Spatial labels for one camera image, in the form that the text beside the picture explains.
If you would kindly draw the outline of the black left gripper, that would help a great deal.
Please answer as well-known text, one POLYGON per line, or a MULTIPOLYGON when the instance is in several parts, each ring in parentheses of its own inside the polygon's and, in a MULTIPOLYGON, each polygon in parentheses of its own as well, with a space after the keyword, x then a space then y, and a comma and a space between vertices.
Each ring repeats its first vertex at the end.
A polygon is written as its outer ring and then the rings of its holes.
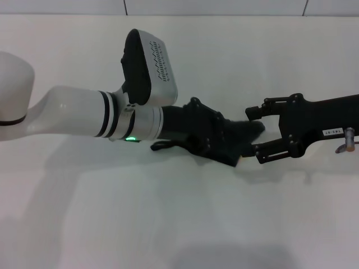
POLYGON ((183 107, 162 108, 161 148, 179 146, 194 155, 206 155, 214 161, 238 161, 242 143, 215 140, 215 128, 227 128, 233 121, 208 106, 198 98, 191 98, 183 107))

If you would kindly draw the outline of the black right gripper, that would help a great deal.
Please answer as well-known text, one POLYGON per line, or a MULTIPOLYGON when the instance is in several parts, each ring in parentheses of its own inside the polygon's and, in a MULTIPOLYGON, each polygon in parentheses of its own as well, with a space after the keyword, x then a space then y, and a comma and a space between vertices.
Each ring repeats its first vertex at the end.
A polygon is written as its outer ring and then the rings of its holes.
POLYGON ((344 138, 351 127, 359 136, 359 95, 324 101, 307 101, 302 94, 286 98, 265 98, 261 106, 245 109, 248 120, 280 115, 282 138, 253 144, 254 155, 260 164, 301 157, 313 143, 344 138))

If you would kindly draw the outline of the dark rag with loop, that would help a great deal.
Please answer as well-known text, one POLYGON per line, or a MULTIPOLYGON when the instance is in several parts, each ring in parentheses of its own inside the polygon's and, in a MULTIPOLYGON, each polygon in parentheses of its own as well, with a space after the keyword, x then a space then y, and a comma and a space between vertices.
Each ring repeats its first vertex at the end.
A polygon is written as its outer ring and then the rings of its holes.
MULTIPOLYGON (((227 128, 215 128, 215 140, 239 141, 242 143, 241 156, 253 156, 252 143, 265 131, 265 127, 258 121, 233 121, 233 125, 227 128)), ((161 140, 151 145, 153 151, 162 150, 161 140)), ((209 153, 206 155, 195 155, 209 159, 209 153)), ((237 166, 238 161, 217 161, 228 166, 237 166)))

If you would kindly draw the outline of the silver plug on right gripper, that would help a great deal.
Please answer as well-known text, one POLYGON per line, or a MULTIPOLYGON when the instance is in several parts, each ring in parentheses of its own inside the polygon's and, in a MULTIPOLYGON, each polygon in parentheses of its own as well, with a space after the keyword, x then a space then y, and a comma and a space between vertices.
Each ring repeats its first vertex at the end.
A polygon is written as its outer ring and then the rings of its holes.
POLYGON ((351 127, 348 127, 344 130, 344 140, 344 144, 336 149, 336 154, 343 152, 354 152, 355 145, 359 144, 359 142, 355 142, 355 130, 351 127))

